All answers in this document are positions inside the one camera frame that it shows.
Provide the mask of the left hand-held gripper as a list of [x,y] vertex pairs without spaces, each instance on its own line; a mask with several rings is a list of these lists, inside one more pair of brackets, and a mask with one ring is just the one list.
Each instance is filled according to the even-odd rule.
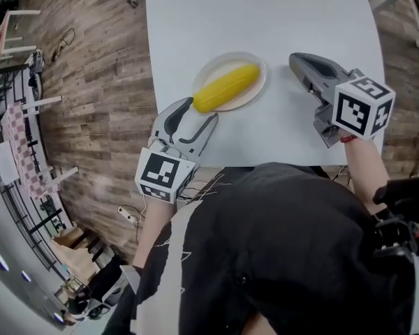
[[183,98],[168,106],[154,121],[148,147],[142,149],[135,174],[141,194],[173,204],[192,180],[216,125],[219,115],[213,113],[195,126],[190,136],[181,136],[174,143],[184,114],[193,98]]

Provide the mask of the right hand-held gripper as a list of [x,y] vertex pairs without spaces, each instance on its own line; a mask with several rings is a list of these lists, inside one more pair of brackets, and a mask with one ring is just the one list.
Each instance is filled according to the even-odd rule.
[[307,91],[321,94],[314,128],[328,148],[340,141],[339,130],[369,140],[387,128],[395,102],[390,87],[310,53],[292,53],[289,67]]

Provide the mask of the yellow corn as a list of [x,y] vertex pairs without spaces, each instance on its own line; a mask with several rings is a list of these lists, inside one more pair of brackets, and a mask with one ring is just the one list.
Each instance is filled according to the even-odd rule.
[[256,64],[246,64],[209,83],[193,95],[199,113],[211,112],[246,91],[260,76]]

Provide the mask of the white round plate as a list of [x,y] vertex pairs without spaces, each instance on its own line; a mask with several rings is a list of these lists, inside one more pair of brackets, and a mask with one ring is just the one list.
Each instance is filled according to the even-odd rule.
[[248,52],[227,52],[207,62],[193,81],[192,96],[214,80],[246,64],[256,64],[260,68],[259,78],[246,91],[212,112],[227,112],[248,105],[261,96],[267,82],[266,63]]

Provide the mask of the person's right forearm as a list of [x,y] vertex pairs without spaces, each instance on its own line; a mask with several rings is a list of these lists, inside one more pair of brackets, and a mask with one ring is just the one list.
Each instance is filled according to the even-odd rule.
[[376,145],[372,140],[362,140],[354,135],[343,135],[340,141],[344,145],[353,192],[370,214],[379,213],[386,205],[375,204],[374,196],[390,178]]

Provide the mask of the person's left forearm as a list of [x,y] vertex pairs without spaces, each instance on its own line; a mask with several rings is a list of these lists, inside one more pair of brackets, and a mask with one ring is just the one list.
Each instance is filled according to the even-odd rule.
[[177,204],[170,204],[155,198],[147,198],[145,219],[140,235],[138,248],[135,253],[132,265],[143,268],[147,257],[160,235],[163,227],[177,212]]

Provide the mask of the black shoulder harness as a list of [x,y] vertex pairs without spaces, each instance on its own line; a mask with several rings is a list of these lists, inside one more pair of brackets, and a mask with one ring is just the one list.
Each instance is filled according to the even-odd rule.
[[388,181],[376,191],[373,201],[386,206],[375,217],[374,259],[405,259],[419,265],[419,177]]

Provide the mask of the white power strip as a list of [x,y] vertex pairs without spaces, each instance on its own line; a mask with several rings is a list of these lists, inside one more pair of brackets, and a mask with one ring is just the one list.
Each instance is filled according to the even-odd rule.
[[124,207],[124,206],[119,206],[118,207],[118,212],[129,222],[134,223],[135,222],[135,218],[133,217],[133,215]]

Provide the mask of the black and white shirt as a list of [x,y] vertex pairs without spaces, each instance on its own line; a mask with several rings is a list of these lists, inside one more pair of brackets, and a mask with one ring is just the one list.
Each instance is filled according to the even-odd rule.
[[419,335],[419,265],[373,257],[383,212],[306,167],[226,174],[163,227],[102,335]]

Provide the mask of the grey equipment pile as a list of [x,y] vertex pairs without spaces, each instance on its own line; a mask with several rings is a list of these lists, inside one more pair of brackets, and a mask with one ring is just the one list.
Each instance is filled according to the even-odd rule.
[[45,62],[43,60],[43,52],[36,49],[28,58],[29,65],[29,81],[28,85],[32,90],[35,101],[39,101],[43,97],[43,85],[41,75]]

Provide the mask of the cardboard boxes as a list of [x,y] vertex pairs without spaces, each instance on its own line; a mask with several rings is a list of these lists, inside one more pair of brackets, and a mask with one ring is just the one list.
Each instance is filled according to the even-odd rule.
[[62,230],[51,239],[50,247],[60,263],[83,284],[88,284],[99,271],[96,259],[104,245],[91,230],[82,230],[77,225]]

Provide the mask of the checkered tablecloth table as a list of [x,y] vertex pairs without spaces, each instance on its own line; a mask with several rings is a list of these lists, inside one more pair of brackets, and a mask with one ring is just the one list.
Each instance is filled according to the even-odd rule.
[[79,172],[79,169],[73,167],[68,172],[50,181],[41,179],[41,173],[36,171],[36,165],[31,157],[22,107],[21,102],[11,103],[1,119],[0,127],[4,142],[8,142],[10,145],[10,151],[19,176],[18,180],[29,197],[38,199],[57,192],[59,190],[58,185]]

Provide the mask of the black metal rack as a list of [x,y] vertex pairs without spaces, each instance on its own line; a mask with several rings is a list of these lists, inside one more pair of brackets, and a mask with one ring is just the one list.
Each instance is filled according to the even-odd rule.
[[[26,64],[0,68],[0,121],[11,103],[34,101],[28,81],[29,67]],[[24,130],[28,139],[29,156],[35,165],[35,171],[45,172],[40,176],[43,179],[43,177],[51,177],[53,171],[47,170],[40,118],[36,115],[39,110],[39,107],[35,107],[24,113],[26,116]],[[0,131],[0,142],[3,142],[3,137],[4,134]],[[0,192],[14,224],[32,253],[46,270],[53,271],[62,281],[66,281],[68,272],[50,248],[51,238],[57,235],[58,231],[66,229],[70,221],[58,195],[45,195],[35,200],[25,191],[23,181],[15,180],[5,186],[1,178]]]

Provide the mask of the white box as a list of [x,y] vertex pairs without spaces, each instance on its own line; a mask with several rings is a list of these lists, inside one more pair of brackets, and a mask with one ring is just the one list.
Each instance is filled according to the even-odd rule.
[[20,178],[9,141],[0,143],[0,177],[4,185]]

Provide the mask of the white table with reddish top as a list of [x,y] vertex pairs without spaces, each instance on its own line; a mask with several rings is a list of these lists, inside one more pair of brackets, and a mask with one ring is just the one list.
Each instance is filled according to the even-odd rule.
[[25,16],[25,15],[40,15],[40,10],[9,10],[6,12],[5,17],[0,24],[0,63],[6,59],[6,56],[13,55],[21,52],[33,52],[37,49],[36,45],[20,46],[20,47],[6,47],[7,42],[15,42],[22,40],[18,38],[7,38],[7,30],[12,16]]

